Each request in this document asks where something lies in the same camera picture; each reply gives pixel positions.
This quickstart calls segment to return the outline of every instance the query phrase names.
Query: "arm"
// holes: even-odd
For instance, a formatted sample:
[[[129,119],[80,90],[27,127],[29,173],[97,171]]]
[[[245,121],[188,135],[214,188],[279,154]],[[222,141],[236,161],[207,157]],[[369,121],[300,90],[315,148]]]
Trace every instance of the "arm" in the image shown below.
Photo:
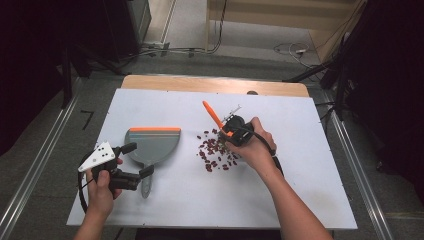
[[[93,179],[91,170],[86,172],[87,181]],[[122,190],[115,190],[114,196],[109,190],[110,176],[105,170],[101,171],[97,183],[91,181],[88,187],[88,209],[81,227],[75,235],[75,240],[98,240],[102,236],[103,225],[113,209],[113,199],[117,198]]]
[[[272,149],[277,146],[272,135],[266,132],[258,118],[251,121],[256,133],[264,137]],[[258,138],[252,139],[241,147],[227,142],[227,147],[240,154],[246,162],[259,174],[271,193],[280,221],[284,239],[332,239],[330,234],[293,191],[281,172],[275,167],[266,146]]]

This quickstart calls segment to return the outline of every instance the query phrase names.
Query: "person's left hand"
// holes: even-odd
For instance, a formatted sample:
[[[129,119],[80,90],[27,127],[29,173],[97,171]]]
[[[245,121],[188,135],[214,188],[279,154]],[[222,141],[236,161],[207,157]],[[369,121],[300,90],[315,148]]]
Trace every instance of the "person's left hand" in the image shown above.
[[[118,164],[122,164],[122,159],[118,158]],[[91,169],[86,171],[87,181],[93,179]],[[113,200],[116,199],[121,193],[122,189],[116,189],[114,194],[109,190],[110,176],[109,172],[102,170],[99,173],[99,178],[96,181],[91,181],[88,187],[88,209],[87,214],[93,214],[106,221],[106,218],[112,212]]]

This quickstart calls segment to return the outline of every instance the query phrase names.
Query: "gray dustpan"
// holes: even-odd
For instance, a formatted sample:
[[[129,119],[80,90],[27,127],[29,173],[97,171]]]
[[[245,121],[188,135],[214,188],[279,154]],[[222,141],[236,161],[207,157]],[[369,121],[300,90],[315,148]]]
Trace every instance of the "gray dustpan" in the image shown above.
[[[137,149],[128,153],[131,159],[143,165],[143,169],[165,160],[180,140],[180,128],[139,127],[130,128],[125,143],[137,143]],[[152,186],[152,175],[141,182],[141,195],[147,198]]]

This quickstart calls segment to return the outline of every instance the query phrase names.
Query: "wire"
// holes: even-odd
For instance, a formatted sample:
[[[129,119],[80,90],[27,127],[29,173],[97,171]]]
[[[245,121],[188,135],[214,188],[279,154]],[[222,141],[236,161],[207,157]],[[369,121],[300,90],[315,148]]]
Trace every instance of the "wire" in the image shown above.
[[[328,122],[330,121],[331,118],[331,113],[336,109],[335,106],[331,107],[330,109],[328,109],[327,113],[324,114],[324,116],[322,116],[320,118],[320,120],[325,118],[325,122],[324,122],[324,134],[325,136],[327,136],[327,132],[328,132]]]
[[[134,60],[134,57],[135,57],[135,56],[130,56],[129,58],[122,58],[122,60],[126,60],[126,59],[128,59],[128,61],[126,61],[125,63],[121,64],[120,66],[117,66],[116,68],[117,68],[118,70],[122,70],[122,68],[123,68],[123,67],[127,66],[128,64],[130,64],[130,63]],[[89,65],[89,66],[91,67],[91,69],[92,69],[92,70],[94,70],[94,71],[107,71],[107,70],[109,70],[108,68],[105,68],[105,67],[93,66],[93,65],[91,65],[91,64],[88,64],[88,65]]]
[[[224,2],[224,6],[222,9],[222,13],[221,13],[221,19],[220,19],[220,24],[219,24],[219,37],[218,37],[218,42],[215,44],[215,46],[212,49],[205,49],[205,48],[168,48],[168,49],[160,49],[160,48],[149,48],[148,50],[142,51],[139,54],[136,54],[134,56],[131,56],[129,58],[134,58],[137,56],[143,56],[143,55],[150,55],[153,53],[158,53],[158,52],[175,52],[175,53],[199,53],[199,54],[214,54],[219,47],[221,46],[222,43],[222,29],[223,29],[223,25],[224,25],[224,18],[225,18],[225,11],[227,9],[227,2],[228,0],[225,0]]]
[[[124,228],[120,228],[118,233],[116,234],[114,240],[118,240],[119,236],[121,236],[121,233],[124,231]]]
[[[274,46],[274,48],[273,48],[274,49],[274,52],[276,52],[278,54],[281,54],[281,55],[284,55],[283,53],[281,53],[280,49],[278,48],[278,47],[284,46],[284,45],[289,45],[288,52],[289,52],[290,56],[292,56],[299,63],[301,63],[299,61],[299,59],[303,56],[303,52],[301,54],[298,54],[299,55],[298,57],[297,56],[294,56],[293,53],[292,53],[292,50],[291,50],[292,46],[293,45],[298,46],[300,48],[300,50],[304,50],[304,52],[307,52],[309,50],[309,45],[308,44],[302,43],[302,42],[297,42],[297,43],[280,43],[280,44]]]
[[[93,152],[94,152],[94,150],[93,151],[90,151],[89,153],[87,153],[87,154],[84,155],[84,157],[81,159],[80,166],[85,162],[85,160]],[[83,193],[82,189],[85,186],[87,186],[87,184],[89,184],[91,181],[93,181],[93,179],[91,179],[90,181],[87,182],[87,184],[85,184],[84,186],[82,186],[83,174],[84,173],[78,171],[78,195],[79,195],[79,199],[80,199],[80,202],[81,202],[82,210],[84,210],[84,213],[86,213],[87,212],[87,209],[88,209],[88,205],[87,205],[87,202],[85,201],[85,197],[84,197],[84,193]]]
[[[334,105],[335,102],[325,102],[325,103],[316,103],[315,106],[328,106],[328,105]]]
[[[305,64],[305,63],[303,63],[301,60],[300,60],[300,58],[303,56],[303,53],[300,55],[300,57],[296,57],[296,56],[294,56],[293,55],[293,53],[291,52],[291,48],[292,48],[292,46],[293,45],[298,45],[298,43],[292,43],[292,44],[290,44],[290,46],[289,46],[289,54],[297,61],[297,62],[299,62],[300,64],[302,64],[303,66],[305,66],[305,67],[307,67],[307,68],[313,68],[312,66],[310,66],[310,65],[307,65],[307,64]]]
[[[261,135],[259,135],[255,131],[252,131],[252,130],[247,129],[247,128],[243,128],[243,127],[233,127],[233,128],[238,129],[238,130],[243,130],[243,131],[246,131],[246,132],[249,132],[249,133],[255,135],[268,148],[269,154],[271,154],[271,158],[274,161],[275,166],[277,167],[278,170],[280,170],[281,174],[284,176],[284,172],[283,172],[283,169],[281,167],[280,161],[278,160],[278,157],[275,155],[275,149],[271,148],[271,146],[269,145],[268,141],[265,140],[265,138],[263,138]]]
[[[82,186],[81,189],[85,188],[85,186],[87,186],[88,184],[90,184],[93,180],[94,180],[94,178],[91,179],[90,181],[88,181],[86,184],[84,184],[84,186]]]
[[[349,19],[346,20],[345,22],[343,22],[338,28],[336,28],[336,30],[333,32],[333,34],[331,34],[331,36],[329,38],[327,38],[327,40],[323,44],[318,45],[318,47],[315,47],[315,51],[318,50],[318,48],[320,48],[320,47],[324,46],[325,44],[327,44],[328,41],[330,41],[330,39],[333,38],[334,35],[336,35],[336,33],[339,31],[339,29],[341,27],[343,27],[344,25],[346,25],[347,23],[349,23],[353,19],[353,17],[356,17],[359,14],[360,14],[360,11],[357,11],[356,14],[355,14],[355,12],[352,13],[352,15],[350,15]]]

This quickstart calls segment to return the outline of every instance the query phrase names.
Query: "white table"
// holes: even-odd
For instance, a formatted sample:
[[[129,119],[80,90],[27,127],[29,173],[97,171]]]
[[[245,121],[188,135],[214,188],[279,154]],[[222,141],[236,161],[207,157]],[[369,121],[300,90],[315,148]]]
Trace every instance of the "white table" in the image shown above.
[[[328,229],[357,228],[312,99],[281,96],[118,89],[98,142],[124,144],[130,127],[177,126],[175,152],[157,164],[147,199],[124,191],[107,223],[132,227],[279,228],[271,196],[258,175],[242,161],[228,171],[205,170],[196,156],[198,135],[215,127],[202,105],[207,100],[222,117],[237,112],[259,116],[273,133],[287,181]],[[125,155],[123,171],[140,166]],[[76,197],[68,225],[80,225],[84,213]]]

